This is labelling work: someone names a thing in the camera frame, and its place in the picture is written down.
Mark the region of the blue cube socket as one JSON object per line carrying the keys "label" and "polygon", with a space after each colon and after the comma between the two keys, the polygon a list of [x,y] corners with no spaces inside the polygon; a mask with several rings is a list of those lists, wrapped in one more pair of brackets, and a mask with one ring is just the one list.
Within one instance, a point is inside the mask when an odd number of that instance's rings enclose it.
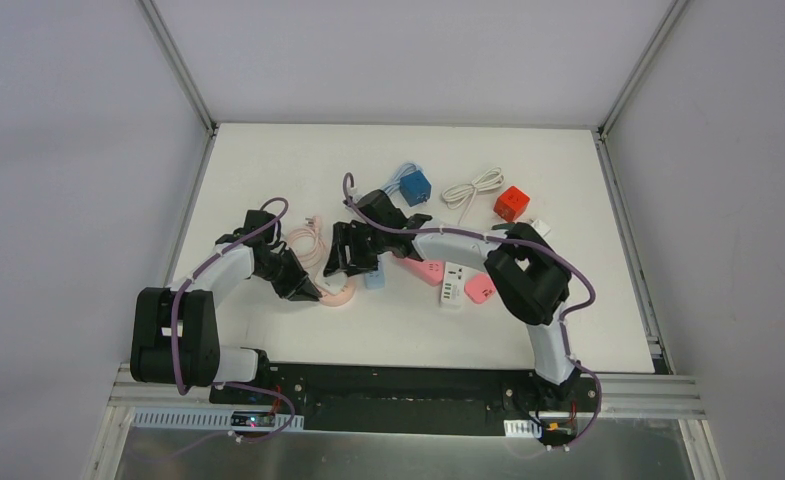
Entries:
{"label": "blue cube socket", "polygon": [[407,205],[414,207],[430,199],[432,185],[421,170],[416,170],[399,180],[399,192]]}

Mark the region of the pink triangular power strip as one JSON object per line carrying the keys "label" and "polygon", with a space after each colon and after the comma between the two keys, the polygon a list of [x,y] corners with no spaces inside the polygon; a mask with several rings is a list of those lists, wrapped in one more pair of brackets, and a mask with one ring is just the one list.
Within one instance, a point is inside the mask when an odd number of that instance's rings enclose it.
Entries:
{"label": "pink triangular power strip", "polygon": [[417,261],[410,258],[399,259],[398,263],[416,278],[430,286],[439,286],[444,279],[444,263],[441,261]]}

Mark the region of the pink adapter plug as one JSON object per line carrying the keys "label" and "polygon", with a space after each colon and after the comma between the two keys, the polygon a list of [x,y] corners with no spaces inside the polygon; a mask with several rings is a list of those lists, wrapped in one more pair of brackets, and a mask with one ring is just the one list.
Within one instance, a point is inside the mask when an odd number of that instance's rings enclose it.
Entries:
{"label": "pink adapter plug", "polygon": [[487,274],[479,273],[465,283],[464,293],[474,304],[481,305],[496,293],[496,287]]}

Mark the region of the red cube socket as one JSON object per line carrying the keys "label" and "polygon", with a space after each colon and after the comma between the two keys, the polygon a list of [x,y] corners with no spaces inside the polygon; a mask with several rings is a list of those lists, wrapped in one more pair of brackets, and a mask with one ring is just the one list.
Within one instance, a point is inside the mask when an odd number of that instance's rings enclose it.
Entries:
{"label": "red cube socket", "polygon": [[516,186],[510,186],[495,200],[493,212],[505,222],[515,222],[526,211],[530,197]]}

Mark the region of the white charger plug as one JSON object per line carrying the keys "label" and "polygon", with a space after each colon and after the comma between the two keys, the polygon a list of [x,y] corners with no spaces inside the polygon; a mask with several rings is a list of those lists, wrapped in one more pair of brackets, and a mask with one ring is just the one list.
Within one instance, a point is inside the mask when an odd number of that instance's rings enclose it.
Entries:
{"label": "white charger plug", "polygon": [[552,231],[551,227],[541,219],[532,220],[531,226],[542,238],[546,238]]}

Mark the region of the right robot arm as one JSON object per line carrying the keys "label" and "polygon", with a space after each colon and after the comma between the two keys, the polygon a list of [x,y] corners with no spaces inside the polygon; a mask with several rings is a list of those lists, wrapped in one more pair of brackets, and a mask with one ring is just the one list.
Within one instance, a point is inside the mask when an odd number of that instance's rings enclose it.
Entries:
{"label": "right robot arm", "polygon": [[532,226],[513,223],[480,232],[426,214],[406,216],[382,190],[358,201],[346,195],[343,202],[357,217],[334,224],[324,276],[372,272],[386,253],[482,272],[509,313],[527,326],[536,355],[537,400],[551,410],[573,400],[572,379],[579,371],[568,358],[563,332],[556,324],[569,296],[572,273]]}

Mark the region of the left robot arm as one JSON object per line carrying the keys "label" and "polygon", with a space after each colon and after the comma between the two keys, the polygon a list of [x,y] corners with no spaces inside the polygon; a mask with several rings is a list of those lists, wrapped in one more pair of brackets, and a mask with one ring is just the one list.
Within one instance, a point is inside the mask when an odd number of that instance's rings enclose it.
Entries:
{"label": "left robot arm", "polygon": [[250,210],[244,224],[219,237],[186,276],[138,294],[129,362],[135,381],[173,384],[181,393],[235,382],[237,394],[254,405],[271,396],[273,378],[260,369],[264,352],[222,345],[216,310],[252,277],[267,281],[283,300],[320,300],[296,254],[284,246],[279,225],[279,216]]}

